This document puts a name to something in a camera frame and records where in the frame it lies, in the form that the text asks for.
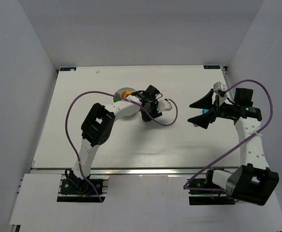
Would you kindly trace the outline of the orange 2x4 lego brick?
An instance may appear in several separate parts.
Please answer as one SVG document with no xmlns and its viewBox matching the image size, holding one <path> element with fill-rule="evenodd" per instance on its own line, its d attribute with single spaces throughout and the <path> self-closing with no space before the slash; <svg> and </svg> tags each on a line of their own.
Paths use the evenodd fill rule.
<svg viewBox="0 0 282 232">
<path fill-rule="evenodd" d="M 125 90 L 125 91 L 123 91 L 123 92 L 120 94 L 120 97 L 126 99 L 126 98 L 128 98 L 132 93 L 133 93 L 133 91 Z"/>
</svg>

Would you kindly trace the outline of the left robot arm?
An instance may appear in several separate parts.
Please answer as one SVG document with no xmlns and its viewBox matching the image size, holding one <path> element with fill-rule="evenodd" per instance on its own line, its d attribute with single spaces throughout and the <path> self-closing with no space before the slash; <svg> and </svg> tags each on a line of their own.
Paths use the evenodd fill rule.
<svg viewBox="0 0 282 232">
<path fill-rule="evenodd" d="M 150 85 L 143 92 L 133 92 L 126 101 L 120 100 L 108 105 L 94 104 L 81 125 L 82 143 L 79 160 L 72 168 L 74 175 L 80 179 L 90 176 L 97 150 L 109 139 L 117 120 L 138 112 L 141 112 L 144 122 L 160 117 L 162 113 L 158 111 L 157 100 L 159 94 L 159 90 Z"/>
</svg>

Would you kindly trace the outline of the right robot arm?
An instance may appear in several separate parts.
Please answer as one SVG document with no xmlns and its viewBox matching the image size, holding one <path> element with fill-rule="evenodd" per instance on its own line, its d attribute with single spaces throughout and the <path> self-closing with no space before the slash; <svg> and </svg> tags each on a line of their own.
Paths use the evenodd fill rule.
<svg viewBox="0 0 282 232">
<path fill-rule="evenodd" d="M 206 109 L 207 112 L 188 119 L 188 122 L 207 129 L 217 118 L 234 122 L 240 142 L 240 165 L 232 173 L 218 168 L 207 170 L 204 179 L 195 179 L 188 184 L 194 197 L 193 205 L 235 204 L 244 201 L 263 206 L 279 182 L 279 175 L 270 169 L 266 161 L 261 128 L 262 115 L 253 107 L 253 90 L 236 88 L 234 102 L 225 103 L 222 90 L 211 89 L 200 100 L 190 104 L 191 108 Z"/>
</svg>

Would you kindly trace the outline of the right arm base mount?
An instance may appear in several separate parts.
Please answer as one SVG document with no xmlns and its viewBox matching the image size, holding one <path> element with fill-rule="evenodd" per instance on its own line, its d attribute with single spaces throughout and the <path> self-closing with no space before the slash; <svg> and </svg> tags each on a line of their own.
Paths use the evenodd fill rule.
<svg viewBox="0 0 282 232">
<path fill-rule="evenodd" d="M 224 190 L 209 183 L 205 178 L 196 178 L 184 188 L 188 191 L 189 205 L 210 206 L 210 205 L 235 205 L 236 200 L 229 199 Z"/>
</svg>

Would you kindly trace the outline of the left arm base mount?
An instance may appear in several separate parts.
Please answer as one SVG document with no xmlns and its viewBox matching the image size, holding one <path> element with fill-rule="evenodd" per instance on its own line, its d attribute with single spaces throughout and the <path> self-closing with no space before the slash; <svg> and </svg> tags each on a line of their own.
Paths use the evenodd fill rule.
<svg viewBox="0 0 282 232">
<path fill-rule="evenodd" d="M 60 181 L 57 202 L 59 203 L 101 203 L 105 200 L 108 188 L 107 179 L 91 179 L 100 198 L 97 196 L 93 187 L 85 181 L 84 185 L 77 188 L 74 184 L 63 178 Z"/>
</svg>

